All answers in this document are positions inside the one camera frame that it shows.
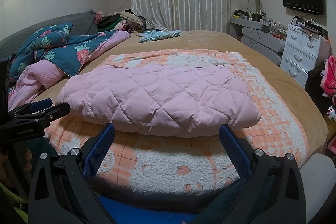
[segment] dresser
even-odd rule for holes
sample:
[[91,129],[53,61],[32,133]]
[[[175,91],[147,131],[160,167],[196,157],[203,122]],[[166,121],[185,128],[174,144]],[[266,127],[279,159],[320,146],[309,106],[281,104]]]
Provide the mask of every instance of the dresser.
[[305,88],[308,72],[329,57],[327,40],[305,29],[288,24],[280,68]]

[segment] light blue towel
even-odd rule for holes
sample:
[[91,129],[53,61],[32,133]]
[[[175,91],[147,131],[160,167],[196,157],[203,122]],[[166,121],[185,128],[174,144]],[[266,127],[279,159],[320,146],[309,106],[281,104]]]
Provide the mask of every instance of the light blue towel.
[[170,32],[162,32],[162,31],[145,31],[144,33],[139,34],[139,37],[144,37],[140,39],[139,43],[147,42],[147,41],[154,41],[154,40],[161,40],[170,37],[178,37],[181,35],[181,30],[170,31]]

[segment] tan mattress cover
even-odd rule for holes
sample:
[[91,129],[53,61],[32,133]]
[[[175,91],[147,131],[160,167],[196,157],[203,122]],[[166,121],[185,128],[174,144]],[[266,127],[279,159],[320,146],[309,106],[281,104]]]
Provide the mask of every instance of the tan mattress cover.
[[[138,43],[140,37],[133,33],[129,39],[88,63],[80,72],[86,73],[97,67],[110,55],[175,49],[209,49],[221,52],[239,52],[252,66],[258,68],[270,85],[282,97],[289,109],[302,124],[309,142],[309,156],[321,152],[328,136],[328,129],[321,113],[304,89],[286,72],[263,55],[245,46],[230,35],[211,31],[185,31],[182,36],[160,41]],[[35,101],[51,98],[55,101],[68,79],[63,79],[46,90]]]

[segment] gray headboard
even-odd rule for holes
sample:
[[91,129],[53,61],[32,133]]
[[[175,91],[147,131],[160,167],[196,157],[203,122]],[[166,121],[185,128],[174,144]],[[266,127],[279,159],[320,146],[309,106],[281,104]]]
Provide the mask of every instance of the gray headboard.
[[0,58],[6,58],[12,53],[17,52],[17,50],[25,43],[25,41],[33,34],[33,32],[44,26],[71,22],[73,24],[73,29],[71,30],[70,35],[95,34],[98,32],[98,28],[94,23],[94,19],[95,12],[90,10],[84,13],[56,17],[29,26],[23,30],[11,34],[10,36],[0,41]]

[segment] silver bolt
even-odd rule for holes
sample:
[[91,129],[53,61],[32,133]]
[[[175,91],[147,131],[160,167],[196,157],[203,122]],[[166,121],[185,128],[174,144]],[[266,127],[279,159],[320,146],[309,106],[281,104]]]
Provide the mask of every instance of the silver bolt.
[[255,153],[256,153],[256,155],[258,155],[258,156],[262,156],[262,155],[264,154],[264,151],[262,151],[261,149],[256,149],[256,150],[255,150]]
[[41,159],[41,160],[44,160],[47,156],[48,156],[47,153],[42,153],[42,154],[40,155],[40,159]]
[[293,156],[293,154],[291,154],[291,153],[288,153],[288,154],[286,155],[286,157],[287,157],[289,160],[294,159],[294,156]]
[[71,153],[71,155],[76,156],[79,153],[79,149],[78,148],[74,148],[74,149],[71,150],[70,153]]

